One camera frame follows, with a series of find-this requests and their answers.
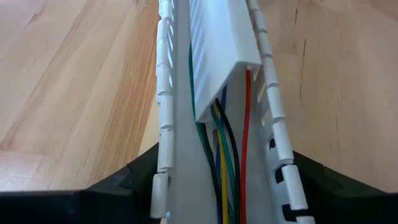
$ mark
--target yellow wire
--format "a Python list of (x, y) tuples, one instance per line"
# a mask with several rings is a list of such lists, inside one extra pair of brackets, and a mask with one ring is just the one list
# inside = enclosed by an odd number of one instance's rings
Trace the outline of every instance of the yellow wire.
[(221, 135), (217, 131), (218, 136), (218, 144), (220, 145), (220, 159), (221, 159), (221, 196), (223, 202), (223, 224), (228, 224), (228, 189), (226, 183), (226, 163), (225, 163), (225, 155), (224, 155), (224, 147), (221, 142)]

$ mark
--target wooden floor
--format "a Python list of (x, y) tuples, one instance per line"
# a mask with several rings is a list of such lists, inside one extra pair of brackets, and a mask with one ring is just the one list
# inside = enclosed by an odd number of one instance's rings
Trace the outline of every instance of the wooden floor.
[[(158, 0), (0, 0), (0, 190), (76, 189), (157, 142)], [(260, 0), (293, 148), (398, 191), (398, 2)]]

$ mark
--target black wire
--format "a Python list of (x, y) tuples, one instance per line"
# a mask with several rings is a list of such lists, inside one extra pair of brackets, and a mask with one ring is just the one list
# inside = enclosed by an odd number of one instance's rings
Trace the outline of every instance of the black wire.
[(218, 210), (219, 210), (220, 214), (223, 214), (223, 203), (221, 200), (221, 189), (220, 189), (220, 186), (218, 185), (216, 166), (214, 164), (213, 151), (211, 150), (209, 139), (208, 139), (207, 132), (206, 132), (206, 125), (203, 123), (199, 123), (199, 126), (201, 129), (203, 140), (205, 142), (205, 146), (206, 146), (205, 149), (208, 154), (208, 162), (210, 164), (211, 179), (213, 180), (213, 187), (214, 187), (214, 191), (216, 192)]
[(240, 165), (239, 165), (239, 155), (238, 155), (238, 148), (236, 147), (236, 141), (234, 137), (234, 133), (232, 132), (231, 125), (228, 121), (228, 118), (225, 115), (225, 112), (223, 110), (223, 107), (221, 106), (220, 101), (216, 98), (216, 105), (218, 110), (220, 111), (221, 118), (224, 121), (224, 124), (226, 126), (226, 130), (228, 132), (229, 138), (231, 140), (231, 145), (232, 145), (232, 151), (234, 154), (234, 164), (235, 164), (235, 201), (234, 201), (234, 207), (235, 207), (235, 224), (239, 224), (241, 221), (241, 171), (240, 171)]

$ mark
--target white plastic cable channel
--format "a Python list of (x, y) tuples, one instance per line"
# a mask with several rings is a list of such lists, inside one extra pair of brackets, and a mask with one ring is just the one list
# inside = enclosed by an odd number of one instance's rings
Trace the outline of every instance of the white plastic cable channel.
[(156, 100), (159, 104), (159, 154), (157, 172), (152, 183), (150, 217), (165, 218), (168, 171), (173, 168), (174, 158), (174, 119), (172, 91), (173, 69), (173, 9), (172, 0), (159, 0), (160, 21), (157, 24), (156, 38)]
[[(285, 112), (279, 91), (279, 81), (276, 73), (272, 48), (268, 38), (268, 29), (264, 16), (259, 10), (257, 0), (248, 0), (248, 8), (260, 51), (262, 69), (258, 76), (254, 77), (257, 88), (257, 100), (260, 104), (260, 112), (265, 123), (263, 133), (266, 135), (266, 143), (274, 138), (275, 148), (267, 148), (267, 166), (271, 177), (272, 199), (276, 206), (275, 211), (279, 223), (287, 223), (282, 213), (282, 206), (289, 204), (292, 210), (307, 209), (307, 200), (304, 195), (302, 182), (297, 166), (293, 165), (293, 151), (290, 145), (289, 135), (285, 124)], [(275, 172), (282, 167), (284, 180), (277, 183)], [(297, 222), (302, 224), (315, 223), (313, 217), (297, 217)]]

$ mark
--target white cable tray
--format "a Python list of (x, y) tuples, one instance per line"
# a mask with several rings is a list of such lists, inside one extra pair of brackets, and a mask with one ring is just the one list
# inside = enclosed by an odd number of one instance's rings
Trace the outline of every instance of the white cable tray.
[[(193, 118), (188, 71), (190, 11), (200, 10), (199, 6), (211, 1), (159, 1), (161, 20), (157, 32), (156, 76), (160, 143), (158, 174), (154, 176), (152, 187), (151, 217), (164, 218), (168, 212), (169, 223), (217, 223), (210, 167)], [(226, 6), (240, 4), (241, 0), (219, 2)], [(308, 205), (297, 166), (293, 165), (292, 147), (264, 16), (257, 0), (248, 0), (247, 7), (245, 10), (250, 15), (261, 58), (259, 72), (252, 79), (246, 179), (247, 222), (292, 223), (285, 221), (282, 206), (289, 204), (292, 210), (303, 210)], [(245, 76), (242, 73), (225, 80), (228, 82), (226, 115), (241, 156)], [(215, 88), (222, 87), (223, 82), (221, 80), (220, 86)], [(206, 126), (211, 136), (215, 125), (207, 123)], [(272, 149), (269, 147), (271, 139), (275, 142)], [(284, 180), (277, 183), (275, 172), (279, 168), (282, 168)], [(315, 221), (312, 217), (297, 217), (297, 223), (310, 224)]]

